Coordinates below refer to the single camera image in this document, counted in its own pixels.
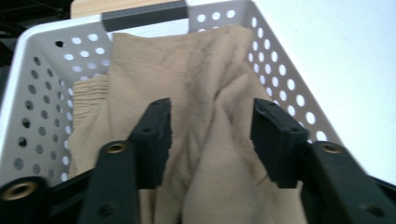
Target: laundry basket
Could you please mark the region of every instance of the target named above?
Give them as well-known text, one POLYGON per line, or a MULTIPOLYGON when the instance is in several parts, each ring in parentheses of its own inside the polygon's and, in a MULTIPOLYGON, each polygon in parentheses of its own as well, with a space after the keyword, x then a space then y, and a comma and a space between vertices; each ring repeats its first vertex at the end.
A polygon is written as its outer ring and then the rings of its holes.
POLYGON ((251 29, 246 60, 274 102, 312 133, 310 140, 340 143, 253 1, 166 3, 39 25, 20 37, 1 105, 0 185, 30 175, 52 186, 67 180, 73 83, 107 73, 110 32, 171 20, 184 21, 189 32, 227 24, 251 29))

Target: beige fabric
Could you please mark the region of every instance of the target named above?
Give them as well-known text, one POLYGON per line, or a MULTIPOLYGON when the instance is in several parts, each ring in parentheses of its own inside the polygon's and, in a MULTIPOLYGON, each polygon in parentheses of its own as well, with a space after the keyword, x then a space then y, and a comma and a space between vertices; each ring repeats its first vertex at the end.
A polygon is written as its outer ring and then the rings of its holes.
POLYGON ((269 97, 244 61, 248 29, 113 39, 108 96, 69 139, 71 175, 91 169, 103 144, 125 139, 150 102, 170 97, 170 157, 162 186, 141 190, 142 223, 304 223, 296 190, 285 196, 262 181, 249 140, 253 98, 269 97), (293 205, 277 211, 279 202, 293 205))

